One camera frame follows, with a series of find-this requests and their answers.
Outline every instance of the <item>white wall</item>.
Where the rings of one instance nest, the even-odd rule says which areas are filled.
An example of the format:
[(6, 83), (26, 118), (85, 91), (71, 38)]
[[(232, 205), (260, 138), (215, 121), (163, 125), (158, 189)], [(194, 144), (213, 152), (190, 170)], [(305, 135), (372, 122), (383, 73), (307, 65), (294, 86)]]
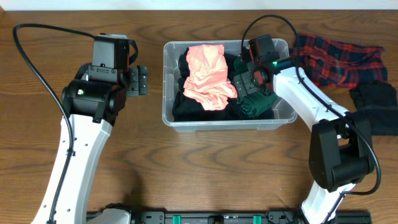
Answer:
[(4, 10), (398, 9), (398, 0), (0, 0)]

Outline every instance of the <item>clothing pile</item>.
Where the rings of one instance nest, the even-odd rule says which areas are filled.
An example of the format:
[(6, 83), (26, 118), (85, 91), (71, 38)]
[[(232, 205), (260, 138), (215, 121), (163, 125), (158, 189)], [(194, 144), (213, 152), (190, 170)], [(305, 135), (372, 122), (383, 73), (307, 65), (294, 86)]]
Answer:
[[(387, 68), (381, 60), (384, 48), (309, 34), (300, 34), (299, 43), (300, 66), (314, 84), (352, 88), (351, 98), (369, 119), (372, 135), (398, 135), (397, 92), (387, 83)], [(289, 49), (293, 58), (296, 47)]]
[(225, 54), (223, 45), (189, 47), (178, 61), (181, 78), (173, 105), (174, 121), (231, 121), (274, 119), (267, 90), (238, 98), (232, 81), (238, 56)]

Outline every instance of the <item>green clamp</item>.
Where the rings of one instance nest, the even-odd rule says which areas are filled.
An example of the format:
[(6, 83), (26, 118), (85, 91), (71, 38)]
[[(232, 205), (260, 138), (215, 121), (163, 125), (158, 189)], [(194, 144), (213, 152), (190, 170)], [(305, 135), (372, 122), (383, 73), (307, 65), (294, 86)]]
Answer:
[(181, 216), (180, 215), (173, 216), (173, 224), (181, 224)]
[(253, 216), (253, 224), (261, 224), (261, 216), (260, 215)]

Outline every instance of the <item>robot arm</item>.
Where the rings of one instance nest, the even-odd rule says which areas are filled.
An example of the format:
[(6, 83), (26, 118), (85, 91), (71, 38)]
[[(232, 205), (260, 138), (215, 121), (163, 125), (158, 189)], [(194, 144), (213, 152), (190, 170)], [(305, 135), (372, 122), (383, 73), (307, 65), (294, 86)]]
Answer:
[[(348, 112), (347, 109), (337, 105), (315, 86), (306, 76), (302, 68), (299, 69), (299, 72), (300, 76), (304, 78), (303, 82), (306, 82), (306, 84), (325, 102), (332, 104), (333, 108), (343, 116)], [(275, 75), (273, 78), (273, 87), (275, 93), (288, 102), (304, 120), (310, 131), (313, 125), (318, 124), (321, 120), (332, 121), (338, 119), (335, 114), (326, 110), (326, 108), (299, 83), (295, 67), (287, 68)], [(304, 217), (309, 223), (323, 223), (328, 212), (338, 200), (340, 193), (342, 193), (342, 191), (351, 190), (354, 186), (355, 184), (349, 183), (338, 187), (336, 191), (329, 192), (327, 189), (320, 187), (317, 182), (314, 182), (307, 199), (301, 206)], [(330, 220), (334, 217), (335, 212), (330, 215)]]
[[(131, 57), (129, 44), (136, 50)], [(146, 67), (129, 68), (137, 57), (133, 40), (124, 35), (97, 35), (93, 49), (93, 63), (82, 65), (75, 79), (62, 92), (75, 143), (55, 207), (56, 224), (86, 223), (87, 202), (98, 159), (118, 112), (124, 108), (127, 96), (147, 93)], [(49, 216), (68, 146), (68, 128), (62, 119), (57, 158), (34, 224), (54, 223), (49, 222)], [(131, 213), (113, 209), (90, 223), (126, 224), (130, 219)]]
[[(252, 72), (252, 85), (247, 85), (247, 88), (256, 85), (273, 90), (298, 113), (312, 132), (308, 163), (315, 181), (301, 210), (310, 224), (323, 223), (326, 217), (333, 219), (335, 211), (330, 215), (328, 212), (339, 200), (340, 193), (350, 191), (360, 183), (365, 175), (373, 171), (374, 163), (369, 159), (370, 152), (363, 146), (362, 140), (313, 93), (340, 115), (349, 114), (347, 120), (362, 131), (371, 145), (367, 119), (358, 113), (350, 114), (346, 108), (337, 105), (311, 82), (302, 68), (298, 69), (298, 77), (290, 57), (279, 59), (270, 35), (250, 40), (243, 60), (247, 61)], [(349, 139), (349, 143), (339, 146), (338, 138)]]

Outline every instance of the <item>dark green cloth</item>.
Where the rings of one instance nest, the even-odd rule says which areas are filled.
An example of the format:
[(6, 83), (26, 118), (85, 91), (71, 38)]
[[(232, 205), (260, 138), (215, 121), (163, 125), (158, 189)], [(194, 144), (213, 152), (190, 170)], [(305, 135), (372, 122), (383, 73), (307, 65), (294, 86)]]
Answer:
[(245, 96), (241, 100), (241, 110), (250, 118), (258, 117), (264, 111), (272, 108), (278, 96), (275, 93), (269, 93), (267, 90), (260, 90)]

